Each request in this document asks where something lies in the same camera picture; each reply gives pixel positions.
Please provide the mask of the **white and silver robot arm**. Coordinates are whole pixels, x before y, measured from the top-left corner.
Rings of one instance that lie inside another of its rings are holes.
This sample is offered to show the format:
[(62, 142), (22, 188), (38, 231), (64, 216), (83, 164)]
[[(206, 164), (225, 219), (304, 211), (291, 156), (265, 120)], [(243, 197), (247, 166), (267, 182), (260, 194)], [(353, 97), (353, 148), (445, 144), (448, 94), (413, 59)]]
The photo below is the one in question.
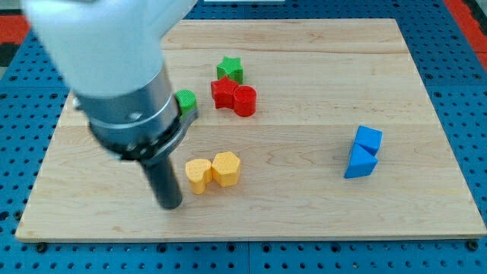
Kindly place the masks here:
[(25, 0), (33, 30), (100, 144), (150, 158), (180, 130), (161, 38), (194, 0)]

